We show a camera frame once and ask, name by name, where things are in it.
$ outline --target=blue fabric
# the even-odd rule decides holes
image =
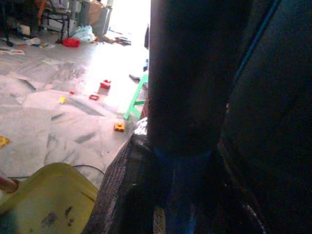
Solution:
[[[211,151],[180,157],[155,150],[160,162],[160,207],[166,215],[166,234],[192,234],[196,223],[197,195]]]
[[[263,35],[263,32],[265,31],[265,29],[267,28],[269,22],[270,22],[270,19],[271,17],[273,16],[274,12],[277,10],[279,4],[280,4],[281,0],[274,0],[274,2],[272,3],[272,6],[269,8],[262,24],[260,25],[260,28],[259,30],[257,31],[246,55],[244,56],[237,72],[236,72],[236,75],[235,75],[235,78],[234,78],[234,81],[233,81],[233,85],[232,85],[232,90],[234,89],[242,71],[244,70],[245,68],[245,65],[246,63],[248,62],[249,58],[252,56],[253,52],[254,52],[254,49],[256,48],[256,46],[258,45],[258,42],[260,41],[262,35]]]

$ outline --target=chair leg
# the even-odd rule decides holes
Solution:
[[[62,16],[62,29],[60,31],[60,38],[55,42],[57,44],[62,44],[63,43],[64,27],[65,27],[65,19]]]
[[[5,33],[5,37],[6,37],[6,44],[10,47],[13,46],[13,43],[10,42],[9,40],[9,29],[8,29],[8,25],[7,25],[7,17],[6,17],[6,12],[5,12],[5,4],[2,4],[2,17],[3,17],[3,21],[4,21],[4,33]]]
[[[69,37],[70,18],[67,16],[67,37]]]
[[[147,80],[148,80],[148,75],[144,75],[141,78],[140,83],[137,85],[136,93],[134,94],[132,101],[129,105],[129,108],[128,108],[127,112],[125,113],[125,115],[123,116],[124,119],[128,119],[131,112],[133,112],[137,117],[140,117],[141,113],[136,109],[135,106],[145,103],[145,101],[137,101],[137,97],[139,96],[139,94],[141,92],[143,84],[146,83]]]

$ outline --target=red toy block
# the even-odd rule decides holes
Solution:
[[[111,87],[110,82],[106,82],[106,80],[104,80],[103,82],[100,83],[101,88],[103,89],[109,89]]]
[[[92,94],[92,95],[89,96],[89,99],[97,101],[99,99],[99,96],[95,95],[95,94]]]

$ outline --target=green plastic chair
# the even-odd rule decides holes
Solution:
[[[137,86],[137,89],[136,89],[136,93],[134,94],[133,98],[132,98],[132,101],[130,103],[130,106],[126,112],[126,114],[123,116],[124,119],[128,119],[129,118],[129,115],[130,113],[134,113],[136,115],[136,117],[140,118],[141,116],[141,113],[136,109],[136,105],[143,105],[145,103],[144,100],[142,101],[137,101],[137,97],[138,95],[140,94],[141,92],[141,89],[142,89],[142,86],[144,83],[147,83],[148,82],[148,73],[144,74],[141,78],[141,81],[140,83],[138,84]]]

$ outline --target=toy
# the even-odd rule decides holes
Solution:
[[[10,143],[10,139],[0,136],[0,148]]]
[[[95,94],[91,94],[91,95],[89,96],[89,99],[92,99],[92,100],[97,101],[97,100],[99,99],[99,96],[98,96],[98,95],[95,95]]]
[[[75,38],[66,38],[63,40],[63,45],[67,47],[79,47],[80,41]]]
[[[60,103],[60,104],[63,104],[65,101],[66,101],[66,98],[65,98],[65,97],[60,97],[60,98],[59,98],[59,103]]]
[[[109,89],[111,87],[111,81],[106,79],[103,82],[100,83],[101,88],[103,89]]]
[[[114,124],[114,130],[118,132],[124,132],[125,131],[125,124],[124,123],[115,123]]]

